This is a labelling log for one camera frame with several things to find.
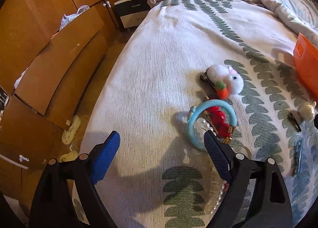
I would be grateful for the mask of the nightstand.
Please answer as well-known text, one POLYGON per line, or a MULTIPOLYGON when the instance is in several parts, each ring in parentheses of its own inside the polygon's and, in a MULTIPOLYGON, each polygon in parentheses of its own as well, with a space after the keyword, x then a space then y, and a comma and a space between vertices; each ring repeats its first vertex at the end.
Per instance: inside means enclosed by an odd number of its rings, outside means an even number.
POLYGON ((115 15, 125 29, 139 26, 150 9, 148 0, 119 0, 114 4, 115 15))

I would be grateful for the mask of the floral duvet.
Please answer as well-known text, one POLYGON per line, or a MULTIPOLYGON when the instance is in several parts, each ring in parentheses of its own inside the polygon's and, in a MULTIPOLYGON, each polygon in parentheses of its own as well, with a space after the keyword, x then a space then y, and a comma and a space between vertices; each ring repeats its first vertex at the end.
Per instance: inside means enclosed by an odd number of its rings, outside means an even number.
POLYGON ((317 9, 311 0, 260 0, 296 34, 317 46, 317 9))

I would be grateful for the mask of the white bunny carrot hair clip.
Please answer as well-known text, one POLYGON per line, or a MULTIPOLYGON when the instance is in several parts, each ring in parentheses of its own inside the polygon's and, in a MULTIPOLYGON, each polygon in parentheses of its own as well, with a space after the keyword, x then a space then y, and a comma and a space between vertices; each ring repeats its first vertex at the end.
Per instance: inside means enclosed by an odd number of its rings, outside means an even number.
POLYGON ((226 100, 231 95, 238 95, 244 88, 244 80, 232 67, 224 64, 212 64, 206 69, 200 79, 209 83, 220 100, 226 100))

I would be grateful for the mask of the white croc shoe near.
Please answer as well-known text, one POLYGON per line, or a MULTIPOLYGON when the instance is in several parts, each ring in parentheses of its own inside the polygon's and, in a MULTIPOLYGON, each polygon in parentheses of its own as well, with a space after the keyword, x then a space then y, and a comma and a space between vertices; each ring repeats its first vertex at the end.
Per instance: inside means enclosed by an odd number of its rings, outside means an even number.
POLYGON ((67 154, 61 155, 59 157, 59 162, 68 162, 68 161, 74 161, 78 157, 79 153, 74 150, 70 151, 67 154))

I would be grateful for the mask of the wooden wardrobe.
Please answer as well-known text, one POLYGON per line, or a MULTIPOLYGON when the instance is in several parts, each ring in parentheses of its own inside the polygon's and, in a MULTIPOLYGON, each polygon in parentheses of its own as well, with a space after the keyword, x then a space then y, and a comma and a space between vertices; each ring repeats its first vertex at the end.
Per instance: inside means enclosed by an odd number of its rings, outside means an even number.
POLYGON ((1 191, 17 198, 68 130, 116 31, 106 0, 5 0, 1 7, 1 191), (61 31, 64 14, 90 9, 61 31))

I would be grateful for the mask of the red berry hair clip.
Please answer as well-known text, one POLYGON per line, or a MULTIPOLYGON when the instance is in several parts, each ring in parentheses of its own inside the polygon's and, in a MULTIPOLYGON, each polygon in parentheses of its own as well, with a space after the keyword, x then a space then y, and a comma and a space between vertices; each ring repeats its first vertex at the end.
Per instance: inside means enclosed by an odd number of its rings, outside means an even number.
POLYGON ((214 129, 216 136, 223 143, 229 144, 232 141, 232 134, 235 128, 226 122, 227 116, 221 110, 221 107, 212 106, 205 109, 203 113, 207 117, 208 123, 214 129))

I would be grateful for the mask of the white croc shoe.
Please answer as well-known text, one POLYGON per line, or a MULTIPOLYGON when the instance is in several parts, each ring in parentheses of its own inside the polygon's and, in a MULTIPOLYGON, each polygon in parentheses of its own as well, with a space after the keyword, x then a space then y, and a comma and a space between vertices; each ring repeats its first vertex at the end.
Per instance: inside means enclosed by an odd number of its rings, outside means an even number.
POLYGON ((79 153, 74 150, 70 151, 67 154, 61 155, 59 157, 59 162, 68 162, 68 161, 74 161, 78 157, 79 153))
POLYGON ((81 125, 81 118, 75 115, 69 129, 63 132, 63 135, 61 137, 63 144, 70 145, 72 143, 80 125, 81 125))

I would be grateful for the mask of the blue metal hair clip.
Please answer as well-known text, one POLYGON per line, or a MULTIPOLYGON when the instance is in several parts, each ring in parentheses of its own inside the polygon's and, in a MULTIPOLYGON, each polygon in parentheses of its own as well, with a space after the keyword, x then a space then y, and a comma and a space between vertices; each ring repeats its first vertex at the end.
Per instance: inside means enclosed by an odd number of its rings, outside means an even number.
POLYGON ((301 138, 295 145, 295 164, 294 164, 294 174, 299 174, 301 172, 301 159, 303 152, 303 142, 304 139, 301 138))

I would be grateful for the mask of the pearl hair clip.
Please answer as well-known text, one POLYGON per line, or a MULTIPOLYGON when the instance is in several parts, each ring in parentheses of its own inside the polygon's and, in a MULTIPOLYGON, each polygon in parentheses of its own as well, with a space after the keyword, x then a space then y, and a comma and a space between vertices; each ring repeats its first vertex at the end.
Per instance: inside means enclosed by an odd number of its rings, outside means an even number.
POLYGON ((300 127, 300 124, 302 122, 312 122, 317 119, 317 112, 315 110, 317 103, 315 101, 313 102, 306 102, 302 104, 296 113, 299 116, 300 121, 297 120, 297 118, 293 115, 292 112, 289 112, 287 115, 288 120, 292 122, 292 124, 295 126, 297 132, 301 132, 302 129, 300 127))

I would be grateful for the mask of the white croc shoe far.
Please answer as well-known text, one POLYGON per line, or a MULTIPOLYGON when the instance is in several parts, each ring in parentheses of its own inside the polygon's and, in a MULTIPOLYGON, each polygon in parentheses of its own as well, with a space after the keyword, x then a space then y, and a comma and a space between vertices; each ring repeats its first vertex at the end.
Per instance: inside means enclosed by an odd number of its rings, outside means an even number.
POLYGON ((72 143, 80 125, 81 125, 81 118, 75 115, 69 129, 63 132, 63 135, 61 137, 63 144, 70 145, 72 143))

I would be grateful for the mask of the orange plastic basket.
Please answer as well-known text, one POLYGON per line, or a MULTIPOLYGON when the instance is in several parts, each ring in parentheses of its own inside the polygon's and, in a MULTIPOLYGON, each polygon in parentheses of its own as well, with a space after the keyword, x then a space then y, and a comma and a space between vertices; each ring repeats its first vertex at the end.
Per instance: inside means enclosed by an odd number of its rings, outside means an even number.
POLYGON ((299 77, 311 93, 317 97, 317 48, 302 33, 299 33, 293 56, 299 77))

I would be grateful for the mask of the patterned bedspread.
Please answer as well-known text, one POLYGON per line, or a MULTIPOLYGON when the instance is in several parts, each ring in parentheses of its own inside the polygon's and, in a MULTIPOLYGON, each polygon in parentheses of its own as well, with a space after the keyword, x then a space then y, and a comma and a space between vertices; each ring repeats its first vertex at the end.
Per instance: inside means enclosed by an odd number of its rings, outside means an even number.
POLYGON ((192 106, 213 95, 200 75, 232 66, 244 88, 227 102, 238 126, 231 145, 273 158, 286 182, 293 223, 317 198, 317 129, 297 132, 287 115, 311 102, 293 64, 297 36, 274 14, 241 0, 156 4, 119 55, 81 143, 90 151, 112 131, 120 147, 96 190, 118 227, 205 227, 209 155, 186 136, 192 106), (301 172, 294 174, 301 139, 301 172))

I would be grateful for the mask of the plastic bag in drawer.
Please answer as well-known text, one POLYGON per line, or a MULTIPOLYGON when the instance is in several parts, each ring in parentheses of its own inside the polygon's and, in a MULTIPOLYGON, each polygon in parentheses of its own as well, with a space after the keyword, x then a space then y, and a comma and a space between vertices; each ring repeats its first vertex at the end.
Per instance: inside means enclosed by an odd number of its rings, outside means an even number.
POLYGON ((59 31, 61 31, 65 26, 67 26, 70 22, 72 22, 74 19, 76 19, 78 16, 80 16, 82 13, 84 13, 88 9, 90 9, 90 7, 88 5, 82 5, 77 10, 76 13, 70 14, 70 15, 64 14, 62 19, 61 19, 61 22, 60 22, 59 31))

